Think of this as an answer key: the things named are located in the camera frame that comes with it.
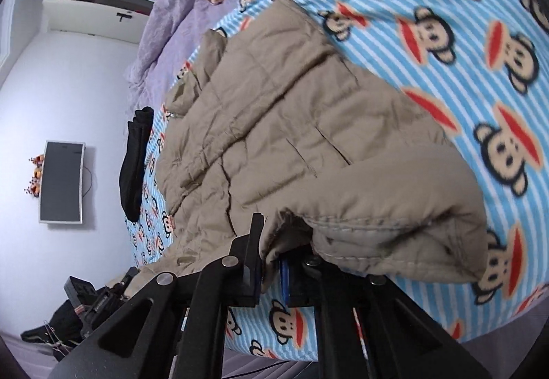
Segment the blue striped monkey blanket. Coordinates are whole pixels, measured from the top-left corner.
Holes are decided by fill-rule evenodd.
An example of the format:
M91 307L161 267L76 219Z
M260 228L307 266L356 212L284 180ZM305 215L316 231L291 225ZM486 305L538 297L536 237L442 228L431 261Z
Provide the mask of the blue striped monkey blanket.
M234 36L278 0L239 0L212 30ZM536 0L288 0L336 49L424 108L473 171L487 218L480 280L389 276L459 342L491 333L548 294L548 26ZM195 61L199 45L175 83ZM154 168L165 141L166 99L147 144L140 218L128 222L136 260L158 261L173 227ZM233 309L228 344L259 356L312 359L310 309L282 299L280 265L255 310Z

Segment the beige puffer jacket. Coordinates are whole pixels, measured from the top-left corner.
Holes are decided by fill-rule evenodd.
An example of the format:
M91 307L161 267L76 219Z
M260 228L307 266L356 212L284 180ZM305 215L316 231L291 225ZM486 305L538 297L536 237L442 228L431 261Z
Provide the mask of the beige puffer jacket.
M154 173L173 241L131 292L225 256L254 213L267 280L303 244L357 274L483 277L487 218L469 165L424 108L346 59L295 2L234 36L208 30L166 110Z

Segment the black folded garment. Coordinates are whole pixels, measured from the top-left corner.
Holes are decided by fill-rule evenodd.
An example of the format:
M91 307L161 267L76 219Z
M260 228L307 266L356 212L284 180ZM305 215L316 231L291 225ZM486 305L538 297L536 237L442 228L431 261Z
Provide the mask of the black folded garment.
M154 110L146 106L135 110L133 119L128 122L127 149L119 174L119 192L122 209L131 223L136 223L140 218L146 149L153 117Z

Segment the purple bed cover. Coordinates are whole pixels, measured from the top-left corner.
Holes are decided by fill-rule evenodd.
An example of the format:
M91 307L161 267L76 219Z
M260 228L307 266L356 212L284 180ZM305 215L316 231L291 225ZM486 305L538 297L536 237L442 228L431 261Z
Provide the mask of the purple bed cover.
M155 0L134 62L128 67L127 115L150 106L159 110L203 33L237 7L238 0Z

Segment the wall mounted television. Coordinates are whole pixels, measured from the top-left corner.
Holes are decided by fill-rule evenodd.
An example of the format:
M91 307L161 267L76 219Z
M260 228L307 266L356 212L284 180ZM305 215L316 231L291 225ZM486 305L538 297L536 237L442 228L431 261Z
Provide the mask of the wall mounted television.
M47 141L40 182L40 223L83 223L84 156L84 143Z

